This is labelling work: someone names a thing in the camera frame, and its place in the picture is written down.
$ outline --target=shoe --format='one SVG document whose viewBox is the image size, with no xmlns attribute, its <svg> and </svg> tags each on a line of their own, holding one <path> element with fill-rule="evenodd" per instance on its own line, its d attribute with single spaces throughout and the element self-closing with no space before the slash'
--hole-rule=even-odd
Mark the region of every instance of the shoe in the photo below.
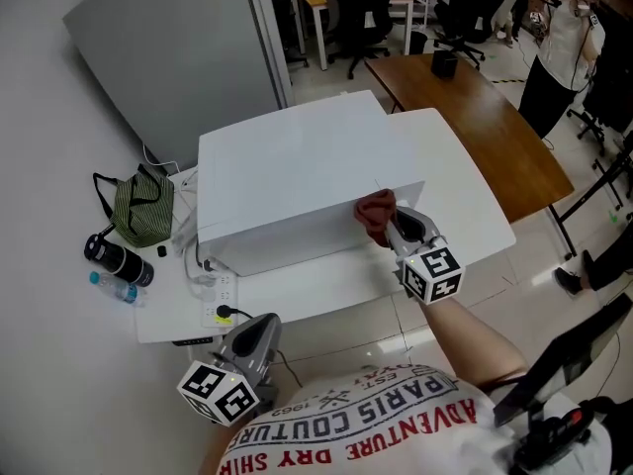
<svg viewBox="0 0 633 475">
<path fill-rule="evenodd" d="M 560 267 L 554 271 L 554 279 L 569 294 L 575 296 L 583 287 L 581 287 L 581 279 L 575 274 L 568 273 Z"/>
</svg>

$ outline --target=black thermos bottle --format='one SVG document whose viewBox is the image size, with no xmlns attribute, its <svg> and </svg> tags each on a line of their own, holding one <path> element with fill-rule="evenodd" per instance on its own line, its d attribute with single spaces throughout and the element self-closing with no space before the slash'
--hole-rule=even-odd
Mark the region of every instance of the black thermos bottle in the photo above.
<svg viewBox="0 0 633 475">
<path fill-rule="evenodd" d="M 103 235 L 93 234 L 83 250 L 88 260 L 99 262 L 115 276 L 146 287 L 154 279 L 154 268 L 136 253 L 118 244 L 106 241 Z"/>
</svg>

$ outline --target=white wall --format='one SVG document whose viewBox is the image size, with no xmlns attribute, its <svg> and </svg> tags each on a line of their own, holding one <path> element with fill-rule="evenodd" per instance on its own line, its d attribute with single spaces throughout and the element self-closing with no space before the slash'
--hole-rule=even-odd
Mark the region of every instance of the white wall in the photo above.
<svg viewBox="0 0 633 475">
<path fill-rule="evenodd" d="M 0 472 L 194 473 L 210 423 L 175 391 L 185 349 L 138 344 L 88 283 L 91 173 L 141 155 L 61 23 L 79 1 L 0 0 Z"/>
</svg>

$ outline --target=black office chair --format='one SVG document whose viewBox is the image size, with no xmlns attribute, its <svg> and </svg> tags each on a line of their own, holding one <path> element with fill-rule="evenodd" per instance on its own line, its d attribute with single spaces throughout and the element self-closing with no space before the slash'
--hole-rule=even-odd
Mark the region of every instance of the black office chair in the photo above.
<svg viewBox="0 0 633 475">
<path fill-rule="evenodd" d="M 604 129 L 612 127 L 624 134 L 633 121 L 633 19 L 620 15 L 600 2 L 595 9 L 597 18 L 606 32 L 606 39 L 591 75 L 591 86 L 583 102 L 582 113 L 568 110 L 567 116 L 580 118 L 585 128 L 578 134 L 582 139 L 593 132 L 600 156 L 604 156 Z M 631 196 L 631 187 L 627 198 Z"/>
<path fill-rule="evenodd" d="M 297 29 L 295 28 L 293 20 L 292 0 L 272 0 L 272 2 L 286 63 L 302 62 L 304 67 L 309 67 L 310 65 L 308 64 L 308 60 L 304 55 L 290 55 L 290 47 L 299 43 L 299 39 L 297 38 Z"/>
<path fill-rule="evenodd" d="M 389 56 L 386 47 L 369 47 L 381 43 L 392 30 L 392 19 L 389 16 L 390 0 L 338 0 L 340 17 L 334 30 L 334 37 L 341 44 L 341 51 L 327 57 L 334 63 L 338 57 L 353 57 L 347 71 L 347 78 L 354 78 L 354 68 L 364 57 L 376 58 L 381 52 Z M 365 28 L 365 13 L 371 12 L 375 27 Z"/>
<path fill-rule="evenodd" d="M 433 44 L 436 48 L 442 44 L 450 46 L 453 52 L 462 52 L 479 70 L 480 64 L 475 54 L 479 55 L 480 61 L 484 61 L 486 56 L 483 51 L 468 46 L 466 42 L 480 44 L 491 36 L 493 15 L 501 3 L 503 0 L 450 0 L 448 5 L 438 2 L 435 14 L 446 37 L 435 40 Z"/>
</svg>

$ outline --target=red cloth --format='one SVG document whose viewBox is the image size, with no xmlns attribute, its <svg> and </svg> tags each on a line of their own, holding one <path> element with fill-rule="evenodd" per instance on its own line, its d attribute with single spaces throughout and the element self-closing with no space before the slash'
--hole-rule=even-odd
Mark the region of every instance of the red cloth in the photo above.
<svg viewBox="0 0 633 475">
<path fill-rule="evenodd" d="M 367 229 L 367 235 L 377 244 L 389 247 L 385 229 L 396 213 L 396 196 L 389 189 L 381 190 L 356 201 L 354 218 Z"/>
</svg>

